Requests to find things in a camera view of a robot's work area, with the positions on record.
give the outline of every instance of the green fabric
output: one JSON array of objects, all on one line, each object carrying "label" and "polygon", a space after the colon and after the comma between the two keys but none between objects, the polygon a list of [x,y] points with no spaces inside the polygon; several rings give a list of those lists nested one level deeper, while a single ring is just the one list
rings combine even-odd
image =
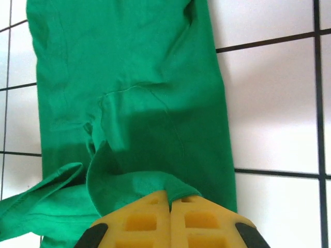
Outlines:
[{"label": "green fabric", "polygon": [[207,1],[28,0],[44,181],[0,202],[0,241],[73,247],[157,190],[236,211]]}]

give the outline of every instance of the tile grid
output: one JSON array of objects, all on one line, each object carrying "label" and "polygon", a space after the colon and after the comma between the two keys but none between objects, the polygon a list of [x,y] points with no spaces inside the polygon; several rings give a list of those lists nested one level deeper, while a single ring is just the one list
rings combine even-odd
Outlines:
[{"label": "tile grid", "polygon": [[[12,11],[12,0],[10,0],[9,5],[9,31],[8,31],[8,53],[7,53],[7,75],[6,75],[6,88],[8,88],[9,85],[9,62],[10,62],[10,37],[11,37],[11,11]],[[5,123],[4,123],[4,151],[6,150],[6,129],[7,129],[7,107],[8,107],[8,91],[6,90],[6,100],[5,100]],[[1,191],[0,191],[0,200],[3,199],[3,193],[4,193],[4,171],[5,171],[5,154],[3,154],[3,160],[2,160],[2,174],[1,174]]]},{"label": "tile grid", "polygon": [[314,0],[314,45],[315,45],[315,83],[317,108],[317,134],[319,158],[319,184],[320,184],[320,217],[322,248],[328,247],[327,230],[327,202],[326,202],[326,176],[325,176],[325,145],[324,145],[324,116],[323,116],[323,89],[322,89],[322,58],[320,34],[320,1]]},{"label": "tile grid", "polygon": [[[11,25],[11,9],[12,1],[10,1],[10,21],[9,26],[0,30],[4,32],[9,31],[8,35],[8,61],[7,61],[7,81],[6,87],[1,88],[0,91],[6,92],[6,101],[5,101],[5,125],[4,125],[4,151],[0,151],[0,154],[3,154],[3,166],[2,166],[2,182],[4,181],[4,166],[5,166],[5,155],[14,154],[22,156],[34,156],[41,157],[41,154],[38,153],[24,153],[24,152],[11,152],[6,151],[5,149],[5,140],[6,140],[6,117],[7,117],[7,103],[8,103],[8,91],[16,88],[24,88],[35,86],[36,83],[24,84],[19,86],[9,87],[9,51],[10,51],[10,37],[11,37],[11,28],[18,26],[27,22],[27,20],[21,21],[14,25]],[[276,44],[281,42],[305,39],[305,38],[314,38],[314,49],[315,49],[315,80],[316,80],[316,104],[317,104],[317,129],[318,129],[318,147],[319,147],[319,173],[310,174],[310,173],[292,173],[292,172],[282,172],[282,171],[272,171],[272,170],[258,170],[258,169],[239,169],[236,168],[236,173],[244,174],[255,174],[255,175],[270,175],[270,176],[282,176],[282,177],[295,177],[295,178],[314,178],[318,179],[320,183],[320,215],[321,215],[321,239],[322,239],[322,248],[328,248],[328,230],[327,230],[327,205],[326,205],[326,179],[331,179],[331,175],[326,175],[325,172],[325,148],[324,148],[324,120],[323,120],[323,96],[322,96],[322,70],[321,70],[321,36],[331,34],[331,28],[320,30],[320,11],[319,11],[319,1],[314,0],[314,31],[309,33],[302,33],[299,35],[286,36],[276,39],[263,40],[258,42],[246,43],[241,45],[229,46],[225,48],[216,49],[217,53],[241,50],[246,48],[259,47],[263,45]],[[1,199],[3,194],[3,183],[1,186]]]}]

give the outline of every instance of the white tiled surface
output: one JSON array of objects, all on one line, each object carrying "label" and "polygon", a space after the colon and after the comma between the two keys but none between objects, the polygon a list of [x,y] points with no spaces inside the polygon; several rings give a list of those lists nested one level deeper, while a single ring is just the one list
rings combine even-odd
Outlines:
[{"label": "white tiled surface", "polygon": [[5,155],[3,199],[21,194],[41,180],[41,157]]},{"label": "white tiled surface", "polygon": [[5,129],[5,108],[6,108],[6,92],[0,91],[0,151],[4,150],[3,130]]},{"label": "white tiled surface", "polygon": [[331,240],[331,180],[326,181],[326,200],[327,200],[327,217],[328,217],[328,230],[329,230],[329,248],[331,247],[330,240]]},{"label": "white tiled surface", "polygon": [[0,29],[9,26],[10,0],[1,0],[0,2]]},{"label": "white tiled surface", "polygon": [[35,83],[36,62],[28,24],[14,27],[11,30],[9,86]]},{"label": "white tiled surface", "polygon": [[6,151],[41,153],[37,86],[8,92]]},{"label": "white tiled surface", "polygon": [[321,29],[331,28],[331,1],[320,0]]},{"label": "white tiled surface", "polygon": [[237,168],[318,172],[313,39],[221,53]]},{"label": "white tiled surface", "polygon": [[0,33],[0,89],[7,85],[8,33]]},{"label": "white tiled surface", "polygon": [[331,174],[331,35],[322,36],[322,70],[326,172]]},{"label": "white tiled surface", "polygon": [[[330,1],[320,1],[321,27],[330,28]],[[8,2],[0,1],[0,29],[9,23]],[[216,47],[311,32],[312,6],[312,0],[209,0]],[[24,0],[12,0],[12,24],[26,18],[24,9]],[[326,127],[331,116],[327,39],[322,38]],[[0,33],[0,89],[6,84],[2,67],[7,67],[7,42],[8,31]],[[218,59],[227,91],[235,166],[317,173],[313,40],[227,52]],[[9,86],[35,82],[35,64],[27,23],[14,27]],[[0,151],[4,95],[0,91]],[[9,90],[7,115],[6,151],[40,153],[36,87]],[[331,154],[328,130],[326,154]],[[41,158],[6,154],[4,179],[4,197],[27,190],[41,180]],[[236,179],[239,212],[255,222],[271,248],[321,248],[317,180],[250,174],[237,174]],[[329,182],[327,191],[330,203]],[[0,248],[20,246],[37,248],[39,237],[28,234],[0,244]]]},{"label": "white tiled surface", "polygon": [[208,2],[216,48],[313,31],[312,0]]},{"label": "white tiled surface", "polygon": [[3,154],[0,154],[0,164],[1,164],[1,166],[0,166],[0,177],[2,177],[2,160],[3,160],[3,158],[4,158],[4,155]]},{"label": "white tiled surface", "polygon": [[248,174],[236,180],[238,213],[271,248],[321,247],[318,180]]},{"label": "white tiled surface", "polygon": [[40,236],[33,234],[32,232],[22,235],[14,239],[8,239],[1,242],[1,248],[38,248],[40,246]]},{"label": "white tiled surface", "polygon": [[12,0],[11,24],[26,20],[26,0]]}]

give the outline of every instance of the green t-shirt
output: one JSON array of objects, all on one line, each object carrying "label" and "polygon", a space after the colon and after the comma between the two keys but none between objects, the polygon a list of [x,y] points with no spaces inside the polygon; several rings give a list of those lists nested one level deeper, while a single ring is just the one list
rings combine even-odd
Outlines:
[{"label": "green t-shirt", "polygon": [[71,248],[157,190],[236,211],[207,1],[28,0],[44,180],[0,202],[0,241]]}]

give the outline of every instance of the black rubber pad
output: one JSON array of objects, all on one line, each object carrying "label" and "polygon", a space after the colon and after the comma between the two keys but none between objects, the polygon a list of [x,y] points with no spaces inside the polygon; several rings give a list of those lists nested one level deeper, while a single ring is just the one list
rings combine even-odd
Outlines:
[{"label": "black rubber pad", "polygon": [[247,248],[270,248],[259,231],[244,223],[236,223],[236,228]]},{"label": "black rubber pad", "polygon": [[86,230],[74,248],[98,248],[104,234],[108,230],[106,223],[100,223]]}]

